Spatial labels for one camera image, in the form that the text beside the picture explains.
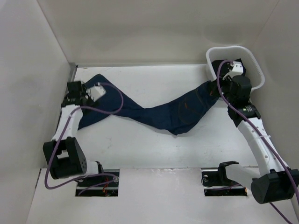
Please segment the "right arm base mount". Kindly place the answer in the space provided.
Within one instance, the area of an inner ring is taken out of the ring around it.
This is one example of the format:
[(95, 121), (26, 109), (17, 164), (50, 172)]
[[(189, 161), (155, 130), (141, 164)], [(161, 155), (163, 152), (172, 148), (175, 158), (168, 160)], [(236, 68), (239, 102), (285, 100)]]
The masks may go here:
[(204, 168), (201, 175), (205, 196), (247, 196), (247, 189), (241, 184), (221, 180), (216, 168)]

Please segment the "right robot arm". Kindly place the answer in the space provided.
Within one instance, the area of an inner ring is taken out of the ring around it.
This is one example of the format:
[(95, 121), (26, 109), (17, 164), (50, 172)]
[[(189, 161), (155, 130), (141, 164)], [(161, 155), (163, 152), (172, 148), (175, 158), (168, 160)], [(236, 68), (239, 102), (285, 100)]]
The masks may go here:
[(240, 62), (223, 60), (217, 68), (217, 93), (228, 106), (228, 115), (245, 138), (258, 164), (259, 173), (230, 161), (217, 172), (221, 184), (235, 181), (248, 188), (259, 204), (288, 200), (299, 196), (299, 171), (281, 158), (264, 129), (261, 115), (250, 102), (252, 85), (243, 75)]

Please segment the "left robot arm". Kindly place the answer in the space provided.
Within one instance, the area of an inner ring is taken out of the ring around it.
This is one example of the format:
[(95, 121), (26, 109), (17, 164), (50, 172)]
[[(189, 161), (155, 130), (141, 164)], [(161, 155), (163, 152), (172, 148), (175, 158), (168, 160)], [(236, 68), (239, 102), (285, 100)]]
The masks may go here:
[(80, 120), (94, 100), (88, 88), (80, 81), (67, 83), (68, 93), (61, 103), (61, 115), (56, 133), (51, 141), (45, 142), (43, 152), (53, 179), (88, 175), (94, 186), (100, 186), (105, 180), (103, 168), (98, 161), (86, 159), (77, 139)]

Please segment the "blue denim trousers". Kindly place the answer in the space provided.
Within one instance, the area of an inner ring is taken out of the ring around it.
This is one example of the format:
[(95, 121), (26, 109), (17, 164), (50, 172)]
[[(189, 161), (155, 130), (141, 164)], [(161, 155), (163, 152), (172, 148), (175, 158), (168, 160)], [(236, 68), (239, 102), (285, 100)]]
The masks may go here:
[(171, 102), (143, 108), (125, 93), (115, 90), (101, 74), (92, 77), (85, 85), (90, 88), (97, 83), (109, 85), (105, 86), (106, 93), (97, 101), (95, 108), (107, 112), (119, 109), (116, 114), (119, 117), (166, 130), (173, 135), (187, 133), (195, 127), (220, 97), (216, 81), (207, 81)]

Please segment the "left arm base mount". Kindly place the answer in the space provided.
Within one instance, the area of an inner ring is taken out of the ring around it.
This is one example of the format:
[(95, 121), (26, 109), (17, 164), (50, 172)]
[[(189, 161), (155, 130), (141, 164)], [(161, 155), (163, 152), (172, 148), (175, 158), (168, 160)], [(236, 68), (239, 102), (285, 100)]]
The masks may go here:
[(77, 181), (76, 197), (116, 197), (119, 191), (120, 170), (104, 170), (103, 175)]

